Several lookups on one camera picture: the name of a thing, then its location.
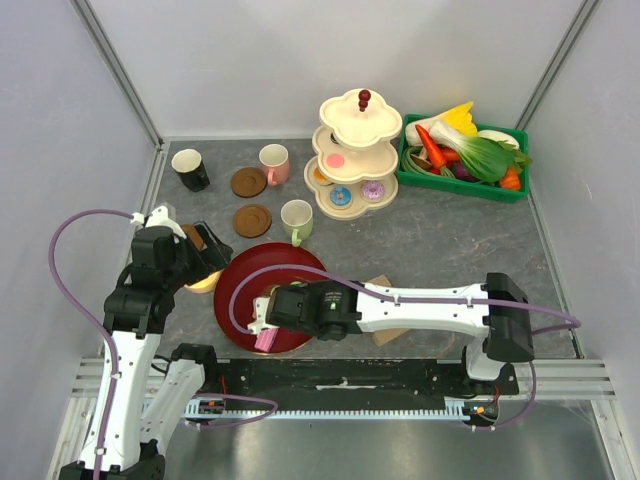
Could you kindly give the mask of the blue white orange donut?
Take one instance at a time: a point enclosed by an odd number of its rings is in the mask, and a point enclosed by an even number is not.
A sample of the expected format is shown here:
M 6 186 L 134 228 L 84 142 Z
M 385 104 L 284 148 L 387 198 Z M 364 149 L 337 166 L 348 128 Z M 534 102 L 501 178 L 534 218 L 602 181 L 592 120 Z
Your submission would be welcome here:
M 351 191 L 344 186 L 336 186 L 329 192 L 329 201 L 335 209 L 345 209 L 352 203 Z

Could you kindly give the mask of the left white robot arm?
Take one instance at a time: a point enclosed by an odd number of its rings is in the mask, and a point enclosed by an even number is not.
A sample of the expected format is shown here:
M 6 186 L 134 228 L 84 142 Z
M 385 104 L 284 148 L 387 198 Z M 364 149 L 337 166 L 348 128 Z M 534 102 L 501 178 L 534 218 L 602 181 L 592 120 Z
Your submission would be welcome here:
M 151 401 L 145 399 L 152 363 L 176 293 L 224 269 L 232 249 L 199 221 L 188 229 L 172 206 L 129 215 L 135 226 L 131 261 L 119 275 L 97 320 L 105 360 L 96 409 L 79 458 L 62 479 L 161 479 L 166 449 L 197 392 L 217 387 L 220 369 L 210 345 L 182 343 Z

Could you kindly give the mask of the purple sprinkled donut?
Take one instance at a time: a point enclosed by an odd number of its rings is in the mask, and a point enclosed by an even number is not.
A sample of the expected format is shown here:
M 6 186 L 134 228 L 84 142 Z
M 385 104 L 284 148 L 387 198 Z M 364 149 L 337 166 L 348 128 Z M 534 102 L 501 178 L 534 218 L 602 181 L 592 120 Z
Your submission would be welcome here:
M 366 181 L 361 184 L 360 195 L 369 203 L 381 202 L 386 194 L 386 187 L 381 181 Z

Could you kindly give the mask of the pink sandwich cookie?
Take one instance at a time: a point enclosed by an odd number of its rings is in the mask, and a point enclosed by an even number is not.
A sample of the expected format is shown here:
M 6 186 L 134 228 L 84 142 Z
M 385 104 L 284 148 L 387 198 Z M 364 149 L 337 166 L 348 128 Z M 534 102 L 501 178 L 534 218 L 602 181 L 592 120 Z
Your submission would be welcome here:
M 326 163 L 330 168 L 341 168 L 345 163 L 345 159 L 340 154 L 331 154 L 326 158 Z

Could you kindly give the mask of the orange glazed donut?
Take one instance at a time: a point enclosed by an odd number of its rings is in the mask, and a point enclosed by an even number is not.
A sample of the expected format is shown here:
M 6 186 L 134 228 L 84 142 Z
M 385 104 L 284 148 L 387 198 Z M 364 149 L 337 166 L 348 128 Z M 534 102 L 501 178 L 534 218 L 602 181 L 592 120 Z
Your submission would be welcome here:
M 319 168 L 315 168 L 314 172 L 313 172 L 313 178 L 314 180 L 317 182 L 318 185 L 321 186 L 329 186 L 332 185 L 333 182 L 328 179 L 321 171 Z

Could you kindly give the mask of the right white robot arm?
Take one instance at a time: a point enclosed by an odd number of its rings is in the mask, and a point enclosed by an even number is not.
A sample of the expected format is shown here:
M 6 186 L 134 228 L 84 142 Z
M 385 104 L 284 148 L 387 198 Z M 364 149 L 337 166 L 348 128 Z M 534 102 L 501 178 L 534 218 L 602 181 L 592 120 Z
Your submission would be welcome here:
M 253 301 L 255 331 L 282 328 L 323 341 L 383 330 L 447 331 L 470 337 L 458 381 L 477 394 L 507 364 L 534 359 L 528 298 L 512 279 L 449 289 L 395 288 L 330 279 L 279 286 Z

